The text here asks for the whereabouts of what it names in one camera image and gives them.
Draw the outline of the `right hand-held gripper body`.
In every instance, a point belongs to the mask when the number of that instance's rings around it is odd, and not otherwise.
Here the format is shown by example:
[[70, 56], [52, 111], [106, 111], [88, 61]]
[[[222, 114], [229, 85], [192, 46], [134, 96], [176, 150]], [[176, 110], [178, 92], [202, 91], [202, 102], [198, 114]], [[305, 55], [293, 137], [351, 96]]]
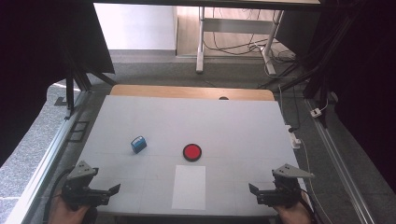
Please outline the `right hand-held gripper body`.
[[301, 198], [299, 178], [314, 178], [315, 175], [285, 163], [272, 171], [276, 186], [276, 205], [294, 206]]

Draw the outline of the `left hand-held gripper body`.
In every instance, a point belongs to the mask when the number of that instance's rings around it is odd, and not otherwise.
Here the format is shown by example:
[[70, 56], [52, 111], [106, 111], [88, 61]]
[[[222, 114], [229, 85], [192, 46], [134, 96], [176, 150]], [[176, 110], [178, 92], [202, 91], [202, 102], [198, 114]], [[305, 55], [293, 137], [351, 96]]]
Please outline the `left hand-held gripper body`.
[[95, 197], [109, 198], [108, 190], [89, 187], [97, 174], [97, 168], [91, 168], [87, 162], [80, 161], [67, 176], [62, 187], [62, 198], [71, 209], [78, 209], [82, 205], [94, 207], [92, 201]]

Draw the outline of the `blue stamp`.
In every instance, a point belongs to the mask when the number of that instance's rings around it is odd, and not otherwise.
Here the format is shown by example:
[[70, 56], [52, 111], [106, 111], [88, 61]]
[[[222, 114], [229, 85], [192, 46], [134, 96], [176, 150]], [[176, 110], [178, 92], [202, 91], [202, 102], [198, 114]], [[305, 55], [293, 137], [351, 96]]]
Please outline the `blue stamp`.
[[133, 153], [138, 154], [141, 152], [144, 148], [147, 147], [147, 142], [146, 139], [143, 136], [137, 136], [132, 142], [131, 142], [131, 148]]

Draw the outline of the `red round ink pad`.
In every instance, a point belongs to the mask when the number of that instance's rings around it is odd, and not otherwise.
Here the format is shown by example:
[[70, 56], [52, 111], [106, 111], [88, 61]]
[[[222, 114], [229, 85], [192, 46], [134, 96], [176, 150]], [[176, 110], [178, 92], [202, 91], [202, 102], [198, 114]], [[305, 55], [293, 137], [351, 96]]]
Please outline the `red round ink pad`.
[[183, 148], [183, 157], [186, 161], [198, 161], [201, 156], [202, 150], [196, 144], [188, 144]]

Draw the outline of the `person's right hand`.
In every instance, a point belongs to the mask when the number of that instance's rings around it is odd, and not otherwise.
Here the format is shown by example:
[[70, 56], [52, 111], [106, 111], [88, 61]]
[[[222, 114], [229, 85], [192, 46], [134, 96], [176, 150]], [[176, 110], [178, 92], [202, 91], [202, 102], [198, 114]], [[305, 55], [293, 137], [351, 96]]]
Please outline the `person's right hand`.
[[278, 212], [283, 224], [312, 224], [309, 212], [301, 203], [290, 208], [275, 206], [274, 209]]

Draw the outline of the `person's left hand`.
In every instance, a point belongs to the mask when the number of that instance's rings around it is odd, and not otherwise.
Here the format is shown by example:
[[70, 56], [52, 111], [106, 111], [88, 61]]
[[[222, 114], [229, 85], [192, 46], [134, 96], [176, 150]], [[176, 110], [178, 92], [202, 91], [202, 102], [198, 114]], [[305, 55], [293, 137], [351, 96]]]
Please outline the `person's left hand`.
[[73, 211], [61, 197], [56, 197], [52, 200], [48, 224], [82, 224], [88, 210], [88, 205], [82, 205]]

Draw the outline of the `white power strip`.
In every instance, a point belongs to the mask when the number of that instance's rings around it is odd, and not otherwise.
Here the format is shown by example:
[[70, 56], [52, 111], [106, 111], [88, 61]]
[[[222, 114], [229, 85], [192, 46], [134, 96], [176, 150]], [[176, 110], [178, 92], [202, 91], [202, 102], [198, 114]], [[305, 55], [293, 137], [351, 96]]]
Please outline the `white power strip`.
[[301, 140], [296, 137], [294, 131], [295, 129], [292, 128], [290, 125], [286, 125], [286, 130], [290, 136], [290, 143], [293, 149], [299, 149], [301, 147]]

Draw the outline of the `white paper sheet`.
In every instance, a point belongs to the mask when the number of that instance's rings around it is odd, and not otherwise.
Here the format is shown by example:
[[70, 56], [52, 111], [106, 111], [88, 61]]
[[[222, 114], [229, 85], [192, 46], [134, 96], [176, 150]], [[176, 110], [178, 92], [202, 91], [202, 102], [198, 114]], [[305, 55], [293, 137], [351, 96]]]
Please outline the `white paper sheet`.
[[204, 166], [176, 166], [172, 208], [205, 210]]

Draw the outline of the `white table cover board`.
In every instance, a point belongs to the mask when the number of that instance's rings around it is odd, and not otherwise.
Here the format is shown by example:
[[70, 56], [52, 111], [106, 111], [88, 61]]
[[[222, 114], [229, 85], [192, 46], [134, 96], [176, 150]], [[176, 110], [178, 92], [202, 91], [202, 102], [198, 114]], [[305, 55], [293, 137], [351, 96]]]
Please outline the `white table cover board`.
[[[133, 153], [131, 142], [146, 139]], [[196, 144], [198, 161], [183, 148]], [[112, 215], [264, 217], [248, 184], [273, 189], [272, 171], [295, 165], [277, 102], [107, 96], [80, 155], [99, 170], [94, 189], [120, 184], [100, 212]], [[173, 209], [177, 165], [205, 167], [205, 210]]]

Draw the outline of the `black stand legs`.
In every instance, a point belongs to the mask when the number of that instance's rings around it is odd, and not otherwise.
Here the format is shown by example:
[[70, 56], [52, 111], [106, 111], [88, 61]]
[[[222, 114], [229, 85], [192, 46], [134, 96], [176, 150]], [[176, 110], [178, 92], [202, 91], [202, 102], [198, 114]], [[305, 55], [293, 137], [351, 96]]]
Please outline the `black stand legs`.
[[89, 49], [72, 49], [61, 47], [59, 60], [56, 65], [56, 76], [66, 81], [66, 118], [70, 119], [76, 111], [73, 89], [78, 86], [82, 91], [89, 91], [92, 87], [88, 74], [103, 80], [110, 86], [116, 81], [106, 76], [114, 74], [115, 69], [107, 47]]
[[280, 94], [281, 92], [286, 91], [291, 88], [294, 88], [298, 84], [301, 84], [305, 81], [307, 81], [310, 84], [319, 84], [320, 85], [319, 79], [321, 77], [321, 73], [322, 73], [322, 69], [323, 69], [322, 62], [319, 62], [316, 66], [314, 66], [313, 68], [311, 68], [309, 70], [305, 70], [299, 76], [294, 77], [292, 79], [292, 81], [289, 81], [289, 82], [283, 83], [283, 84], [280, 83], [280, 80], [282, 78], [286, 78], [291, 72], [293, 72], [295, 69], [297, 69], [300, 66], [300, 64], [297, 63], [296, 61], [293, 61], [293, 63], [289, 67], [287, 67], [280, 75], [269, 75], [269, 70], [267, 68], [267, 65], [270, 62], [271, 61], [264, 64], [265, 74], [270, 78], [270, 80], [259, 85], [258, 90], [267, 89], [269, 86], [277, 83], [278, 86], [274, 89], [274, 92], [277, 92], [278, 94]]

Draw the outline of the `wooden table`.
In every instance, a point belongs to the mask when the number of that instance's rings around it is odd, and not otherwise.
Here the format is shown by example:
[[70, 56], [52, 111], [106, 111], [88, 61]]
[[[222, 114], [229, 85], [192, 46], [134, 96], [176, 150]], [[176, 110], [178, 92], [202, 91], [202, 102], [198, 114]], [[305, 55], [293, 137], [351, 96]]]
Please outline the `wooden table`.
[[150, 86], [150, 85], [115, 85], [112, 96], [144, 96], [165, 98], [220, 99], [247, 101], [274, 101], [275, 97], [268, 90]]

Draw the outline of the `black curtain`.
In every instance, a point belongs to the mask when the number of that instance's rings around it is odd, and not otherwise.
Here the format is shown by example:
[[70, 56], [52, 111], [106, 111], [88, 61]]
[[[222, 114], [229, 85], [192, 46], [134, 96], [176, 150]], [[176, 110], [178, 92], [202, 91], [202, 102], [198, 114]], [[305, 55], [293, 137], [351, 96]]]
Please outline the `black curtain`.
[[335, 113], [396, 193], [396, 0], [319, 0], [333, 9], [286, 11], [277, 40], [307, 69], [344, 19], [350, 27], [324, 69]]
[[114, 71], [93, 1], [0, 0], [0, 166], [73, 65]]

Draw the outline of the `aluminium rail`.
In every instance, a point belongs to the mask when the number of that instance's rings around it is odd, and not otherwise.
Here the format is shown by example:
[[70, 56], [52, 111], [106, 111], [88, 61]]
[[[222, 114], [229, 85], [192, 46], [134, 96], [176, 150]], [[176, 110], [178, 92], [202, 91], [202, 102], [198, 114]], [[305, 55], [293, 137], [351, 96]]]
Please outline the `aluminium rail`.
[[59, 124], [59, 129], [51, 139], [49, 146], [46, 148], [43, 157], [37, 164], [35, 171], [32, 173], [29, 182], [23, 189], [23, 192], [19, 197], [9, 197], [10, 200], [16, 200], [16, 203], [7, 219], [0, 224], [22, 224], [31, 208], [35, 207], [35, 198], [39, 194], [40, 187], [45, 182], [46, 175], [49, 173], [52, 163], [56, 160], [56, 157], [65, 142], [66, 136], [78, 119], [81, 108], [89, 97], [89, 91], [81, 91], [74, 101], [76, 107], [74, 111], [70, 112], [69, 110], [66, 110], [64, 112]]
[[356, 185], [352, 178], [351, 173], [347, 169], [342, 155], [340, 154], [329, 130], [325, 128], [317, 118], [313, 118], [311, 115], [308, 117], [314, 122], [318, 134], [329, 154], [334, 169], [336, 170], [343, 186], [348, 195], [348, 198], [360, 220], [361, 224], [375, 224], [375, 219], [367, 205], [367, 202], [363, 199], [361, 191]]

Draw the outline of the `white desk frame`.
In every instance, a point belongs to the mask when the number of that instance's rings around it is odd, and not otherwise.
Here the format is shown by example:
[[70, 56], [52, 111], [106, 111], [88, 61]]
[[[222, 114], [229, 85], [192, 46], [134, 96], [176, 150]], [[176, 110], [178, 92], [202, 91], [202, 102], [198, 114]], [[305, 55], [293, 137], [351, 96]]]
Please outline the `white desk frame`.
[[275, 10], [271, 21], [207, 18], [205, 16], [205, 8], [199, 7], [199, 43], [197, 49], [196, 73], [202, 74], [204, 71], [204, 33], [212, 32], [268, 35], [267, 43], [264, 47], [259, 47], [259, 50], [264, 59], [264, 66], [268, 74], [274, 75], [276, 70], [271, 62], [270, 50], [272, 49], [272, 44], [282, 14], [282, 10]]

